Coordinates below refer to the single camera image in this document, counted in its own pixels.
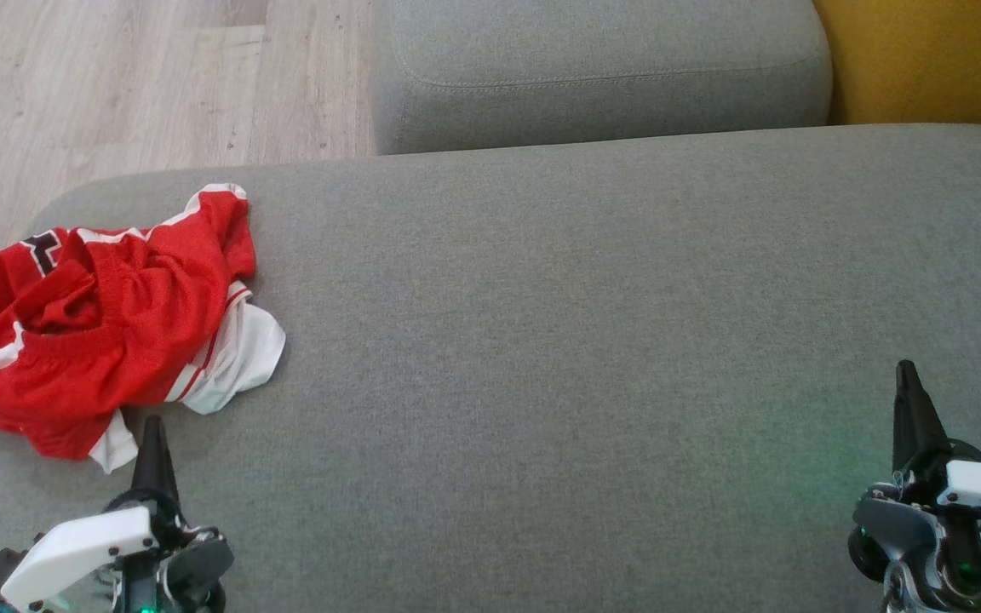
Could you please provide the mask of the red and white jersey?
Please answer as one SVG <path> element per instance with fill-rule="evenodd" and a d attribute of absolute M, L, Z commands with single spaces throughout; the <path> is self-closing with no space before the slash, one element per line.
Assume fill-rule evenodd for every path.
<path fill-rule="evenodd" d="M 248 194 L 207 185 L 155 226 L 54 226 L 0 249 L 0 431 L 40 456 L 136 458 L 131 407 L 211 415 L 272 379 L 287 335 L 252 301 Z"/>

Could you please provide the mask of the wide yellow sofa backrest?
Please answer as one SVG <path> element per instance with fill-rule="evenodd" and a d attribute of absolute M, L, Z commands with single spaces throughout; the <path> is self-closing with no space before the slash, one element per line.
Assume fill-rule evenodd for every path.
<path fill-rule="evenodd" d="M 833 124 L 981 124 L 981 0 L 813 0 Z"/>

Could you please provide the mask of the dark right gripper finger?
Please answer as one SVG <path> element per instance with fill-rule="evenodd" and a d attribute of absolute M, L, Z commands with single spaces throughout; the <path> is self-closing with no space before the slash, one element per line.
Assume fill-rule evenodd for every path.
<path fill-rule="evenodd" d="M 899 361 L 895 380 L 892 470 L 921 473 L 950 454 L 951 443 L 914 361 Z"/>

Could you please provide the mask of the small grey sofa seat cushion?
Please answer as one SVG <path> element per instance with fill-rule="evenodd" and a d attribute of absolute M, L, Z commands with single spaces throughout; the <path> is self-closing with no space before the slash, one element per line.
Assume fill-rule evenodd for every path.
<path fill-rule="evenodd" d="M 375 0 L 379 154 L 821 127 L 812 0 Z"/>

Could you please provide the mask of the large grey sofa seat cushion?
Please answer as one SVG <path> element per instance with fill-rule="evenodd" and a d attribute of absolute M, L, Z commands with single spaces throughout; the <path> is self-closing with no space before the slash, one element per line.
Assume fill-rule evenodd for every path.
<path fill-rule="evenodd" d="M 981 449 L 981 125 L 856 125 L 89 183 L 244 187 L 264 387 L 163 418 L 231 613 L 876 613 L 850 563 L 895 366 Z"/>

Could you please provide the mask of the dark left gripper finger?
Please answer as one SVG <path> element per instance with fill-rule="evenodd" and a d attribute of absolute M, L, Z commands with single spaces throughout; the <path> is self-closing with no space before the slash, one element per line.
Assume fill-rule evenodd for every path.
<path fill-rule="evenodd" d="M 129 489 L 131 498 L 155 501 L 166 513 L 180 513 L 179 490 L 164 420 L 159 415 L 149 415 L 141 433 L 143 438 Z"/>

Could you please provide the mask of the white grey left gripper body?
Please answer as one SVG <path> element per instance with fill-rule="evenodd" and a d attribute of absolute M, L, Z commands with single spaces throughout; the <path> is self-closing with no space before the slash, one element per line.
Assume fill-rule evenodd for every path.
<path fill-rule="evenodd" d="M 174 503 L 126 501 L 0 551 L 0 613 L 71 613 L 65 593 L 86 579 L 109 613 L 227 613 L 228 539 L 190 526 Z"/>

